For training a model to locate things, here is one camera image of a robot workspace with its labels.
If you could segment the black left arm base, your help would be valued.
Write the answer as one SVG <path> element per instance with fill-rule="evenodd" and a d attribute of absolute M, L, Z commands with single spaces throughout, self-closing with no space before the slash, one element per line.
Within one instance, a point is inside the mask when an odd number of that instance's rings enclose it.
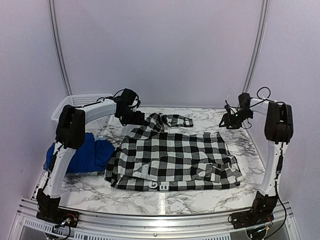
<path fill-rule="evenodd" d="M 36 217 L 38 219 L 59 226 L 61 226 L 65 220 L 70 219 L 70 221 L 66 223 L 72 228 L 77 227 L 80 213 L 78 211 L 60 208 L 61 197 L 52 198 L 43 193 L 43 189 L 40 188 L 36 195 L 36 201 L 38 207 Z"/>

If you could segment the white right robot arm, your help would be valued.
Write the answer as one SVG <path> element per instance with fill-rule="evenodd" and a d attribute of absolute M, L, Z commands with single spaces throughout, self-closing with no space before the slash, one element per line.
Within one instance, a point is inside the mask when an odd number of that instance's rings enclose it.
<path fill-rule="evenodd" d="M 246 93 L 239 97 L 238 107 L 226 103 L 224 108 L 226 113 L 222 116 L 219 127 L 229 130 L 240 129 L 243 122 L 253 119 L 254 113 L 265 116 L 264 135 L 268 154 L 264 177 L 258 192 L 264 197 L 275 197 L 286 151 L 294 134 L 292 107 L 282 101 L 250 97 Z"/>

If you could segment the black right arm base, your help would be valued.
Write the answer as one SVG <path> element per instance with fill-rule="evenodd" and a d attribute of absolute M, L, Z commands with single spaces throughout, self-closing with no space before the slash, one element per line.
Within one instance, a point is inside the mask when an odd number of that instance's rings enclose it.
<path fill-rule="evenodd" d="M 256 193 L 249 210 L 232 213 L 228 221 L 234 229 L 247 228 L 268 223 L 274 220 L 273 210 L 278 202 L 278 196 L 264 196 L 259 191 Z"/>

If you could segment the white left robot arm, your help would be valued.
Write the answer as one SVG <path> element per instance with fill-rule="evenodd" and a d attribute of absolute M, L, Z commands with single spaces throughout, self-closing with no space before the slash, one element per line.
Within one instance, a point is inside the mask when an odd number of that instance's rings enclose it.
<path fill-rule="evenodd" d="M 137 111 L 140 104 L 138 97 L 109 96 L 83 106 L 64 106 L 56 128 L 53 160 L 45 175 L 46 179 L 39 185 L 36 199 L 39 201 L 41 198 L 60 198 L 63 179 L 70 161 L 76 150 L 84 144 L 87 123 L 114 115 L 124 126 L 141 124 L 144 114 Z"/>

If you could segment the black white checkered cloth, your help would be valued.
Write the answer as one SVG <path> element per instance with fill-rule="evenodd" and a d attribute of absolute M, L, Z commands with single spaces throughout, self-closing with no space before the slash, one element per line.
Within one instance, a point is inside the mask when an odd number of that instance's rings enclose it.
<path fill-rule="evenodd" d="M 193 127 L 190 118 L 152 113 L 123 138 L 109 159 L 104 178 L 129 191 L 223 190 L 237 187 L 243 174 L 219 132 L 170 133 Z"/>

